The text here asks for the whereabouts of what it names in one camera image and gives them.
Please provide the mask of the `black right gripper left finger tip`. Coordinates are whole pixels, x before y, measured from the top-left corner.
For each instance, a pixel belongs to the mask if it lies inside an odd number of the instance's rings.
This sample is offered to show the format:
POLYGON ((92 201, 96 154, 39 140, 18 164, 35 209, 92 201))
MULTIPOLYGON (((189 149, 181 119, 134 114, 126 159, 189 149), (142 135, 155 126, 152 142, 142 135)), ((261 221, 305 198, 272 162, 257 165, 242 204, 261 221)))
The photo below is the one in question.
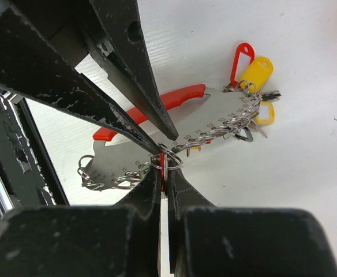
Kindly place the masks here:
POLYGON ((110 206, 21 207, 0 220, 0 276, 159 276, 161 174, 110 206))

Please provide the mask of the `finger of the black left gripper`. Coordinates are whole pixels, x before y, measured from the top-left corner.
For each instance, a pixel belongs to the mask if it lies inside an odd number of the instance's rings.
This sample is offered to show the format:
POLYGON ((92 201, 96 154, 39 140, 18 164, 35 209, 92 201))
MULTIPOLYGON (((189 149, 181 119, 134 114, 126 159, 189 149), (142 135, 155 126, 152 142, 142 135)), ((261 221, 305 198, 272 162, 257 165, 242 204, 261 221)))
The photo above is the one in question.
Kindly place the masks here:
POLYGON ((160 148, 123 108, 71 67, 14 5, 0 5, 0 88, 160 148))
POLYGON ((137 1, 82 1, 81 28, 92 58, 113 85, 168 139, 177 139, 158 92, 137 1))

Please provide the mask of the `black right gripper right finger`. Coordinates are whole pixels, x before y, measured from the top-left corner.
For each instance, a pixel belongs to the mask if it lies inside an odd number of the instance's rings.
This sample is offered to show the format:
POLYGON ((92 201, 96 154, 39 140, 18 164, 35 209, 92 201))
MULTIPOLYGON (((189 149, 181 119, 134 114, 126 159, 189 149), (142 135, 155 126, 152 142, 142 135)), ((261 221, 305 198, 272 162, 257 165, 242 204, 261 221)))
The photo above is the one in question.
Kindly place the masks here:
POLYGON ((181 170, 168 173, 175 276, 337 276, 319 222, 302 209, 217 207, 181 170))

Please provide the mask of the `silver key with red tag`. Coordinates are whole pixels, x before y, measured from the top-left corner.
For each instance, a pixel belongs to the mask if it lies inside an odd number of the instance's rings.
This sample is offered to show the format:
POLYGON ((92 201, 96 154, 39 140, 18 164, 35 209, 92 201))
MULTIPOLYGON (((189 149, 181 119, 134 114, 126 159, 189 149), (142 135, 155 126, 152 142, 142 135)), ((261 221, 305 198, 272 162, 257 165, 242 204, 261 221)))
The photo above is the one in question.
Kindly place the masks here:
POLYGON ((180 169, 183 165, 183 161, 175 153, 161 152, 158 155, 154 155, 150 158, 150 164, 152 167, 158 169, 161 174, 161 199, 167 197, 165 192, 165 183, 168 180, 169 171, 180 169))

